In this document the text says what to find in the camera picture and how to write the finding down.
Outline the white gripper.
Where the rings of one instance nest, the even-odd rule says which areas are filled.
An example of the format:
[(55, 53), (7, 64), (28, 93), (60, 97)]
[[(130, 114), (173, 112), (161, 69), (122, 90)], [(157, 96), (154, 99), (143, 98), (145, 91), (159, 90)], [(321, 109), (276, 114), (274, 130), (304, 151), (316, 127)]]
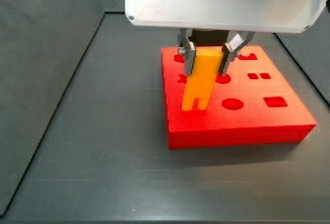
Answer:
[(301, 33), (316, 23), (328, 0), (126, 0), (126, 14), (137, 26), (175, 27), (185, 73), (193, 74), (194, 29), (239, 31), (222, 47), (225, 75), (254, 32)]

